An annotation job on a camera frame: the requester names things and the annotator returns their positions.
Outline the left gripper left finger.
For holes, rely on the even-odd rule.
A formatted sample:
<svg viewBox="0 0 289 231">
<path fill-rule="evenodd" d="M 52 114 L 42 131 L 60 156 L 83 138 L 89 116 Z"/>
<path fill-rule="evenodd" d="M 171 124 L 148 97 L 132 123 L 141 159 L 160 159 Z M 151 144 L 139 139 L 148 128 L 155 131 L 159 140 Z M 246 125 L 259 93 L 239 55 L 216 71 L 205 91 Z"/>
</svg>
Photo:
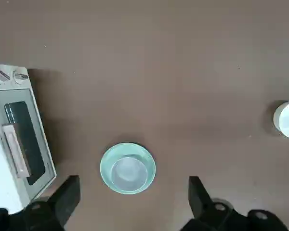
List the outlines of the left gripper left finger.
<svg viewBox="0 0 289 231">
<path fill-rule="evenodd" d="M 0 231 L 63 231 L 80 202 L 80 178 L 69 176 L 46 200 L 36 200 L 20 212 L 0 208 Z"/>
</svg>

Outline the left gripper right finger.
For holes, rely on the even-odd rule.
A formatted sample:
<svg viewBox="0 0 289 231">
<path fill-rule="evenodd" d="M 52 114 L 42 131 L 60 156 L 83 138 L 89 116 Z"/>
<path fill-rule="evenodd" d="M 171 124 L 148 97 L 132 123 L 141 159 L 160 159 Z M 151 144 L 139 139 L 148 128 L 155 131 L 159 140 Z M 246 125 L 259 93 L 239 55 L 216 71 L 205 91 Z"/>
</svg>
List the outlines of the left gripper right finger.
<svg viewBox="0 0 289 231">
<path fill-rule="evenodd" d="M 225 200 L 213 200 L 202 181 L 190 176 L 188 202 L 194 217 L 184 226 L 184 231 L 287 231 L 287 226 L 273 213 L 250 210 L 246 216 L 238 213 Z"/>
</svg>

